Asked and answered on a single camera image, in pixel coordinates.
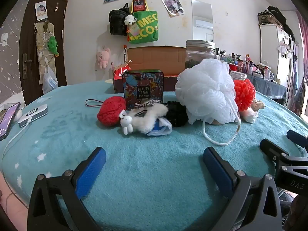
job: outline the white bunny charm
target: white bunny charm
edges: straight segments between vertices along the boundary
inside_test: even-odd
[[[128,133],[132,133],[133,132],[133,125],[132,125],[132,122],[133,122],[133,118],[131,116],[124,116],[120,123],[121,123],[121,126],[123,128],[123,133],[125,135],[127,135]]]

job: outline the red plush ball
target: red plush ball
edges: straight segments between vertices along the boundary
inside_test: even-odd
[[[238,106],[238,111],[247,110],[256,96],[256,89],[249,79],[245,81],[235,80],[234,89],[236,93],[235,103]]]
[[[103,102],[97,118],[105,126],[114,126],[120,122],[119,114],[122,110],[126,110],[125,99],[121,96],[112,96]]]

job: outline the dark red elastic cord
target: dark red elastic cord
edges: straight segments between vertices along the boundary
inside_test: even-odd
[[[99,105],[89,105],[89,104],[87,104],[87,101],[101,102],[102,104],[99,104]],[[95,100],[95,99],[87,99],[87,100],[86,100],[86,105],[87,105],[88,107],[100,107],[100,106],[103,105],[103,102],[102,102],[102,101],[99,101],[99,100]]]

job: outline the blue and white packet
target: blue and white packet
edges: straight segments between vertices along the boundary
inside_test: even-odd
[[[156,120],[154,128],[147,133],[147,136],[165,136],[172,132],[172,124],[164,117]]]

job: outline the door handle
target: door handle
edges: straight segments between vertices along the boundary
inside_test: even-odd
[[[23,53],[23,79],[28,78],[27,63],[30,62],[32,62],[32,60],[27,60],[27,54]]]

